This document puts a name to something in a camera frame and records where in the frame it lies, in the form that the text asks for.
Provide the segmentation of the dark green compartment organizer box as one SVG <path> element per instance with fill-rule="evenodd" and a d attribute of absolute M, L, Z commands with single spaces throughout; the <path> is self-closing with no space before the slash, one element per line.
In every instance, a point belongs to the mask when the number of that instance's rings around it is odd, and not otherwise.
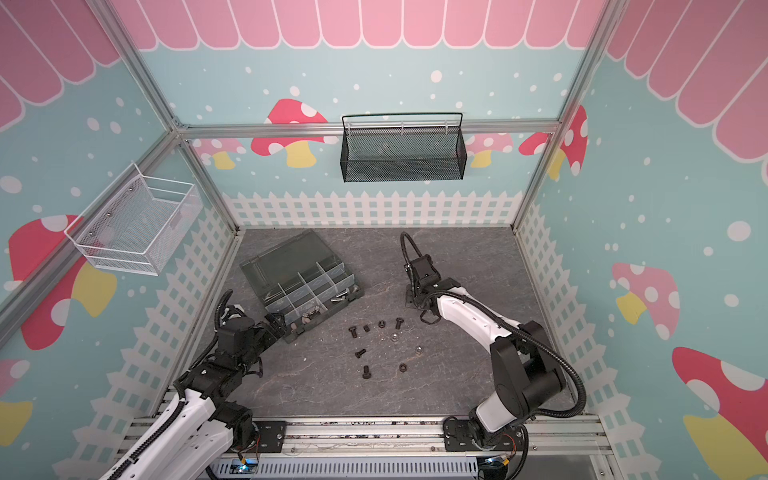
<path fill-rule="evenodd" d="M 312 230 L 242 262 L 240 269 L 267 314 L 283 317 L 287 343 L 364 295 L 355 274 Z M 332 302 L 345 291 L 349 292 L 346 299 Z"/>

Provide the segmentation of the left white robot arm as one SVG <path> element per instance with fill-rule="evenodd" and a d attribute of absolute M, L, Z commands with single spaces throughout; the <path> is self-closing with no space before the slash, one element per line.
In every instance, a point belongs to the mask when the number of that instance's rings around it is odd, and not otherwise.
<path fill-rule="evenodd" d="M 195 479 L 222 454 L 245 452 L 263 435 L 252 411 L 229 399 L 243 379 L 263 375 L 261 356 L 289 332 L 269 313 L 257 322 L 236 307 L 221 307 L 214 336 L 173 382 L 169 406 L 103 475 L 105 479 Z"/>

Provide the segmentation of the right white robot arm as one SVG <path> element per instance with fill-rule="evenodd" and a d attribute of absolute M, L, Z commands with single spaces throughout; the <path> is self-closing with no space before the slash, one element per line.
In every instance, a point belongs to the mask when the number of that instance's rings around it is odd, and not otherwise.
<path fill-rule="evenodd" d="M 483 304 L 458 282 L 442 278 L 432 259 L 407 259 L 413 305 L 461 328 L 490 355 L 493 393 L 469 414 L 467 429 L 480 448 L 504 430 L 537 416 L 572 418 L 587 403 L 583 380 L 552 347 L 545 328 L 520 323 Z"/>

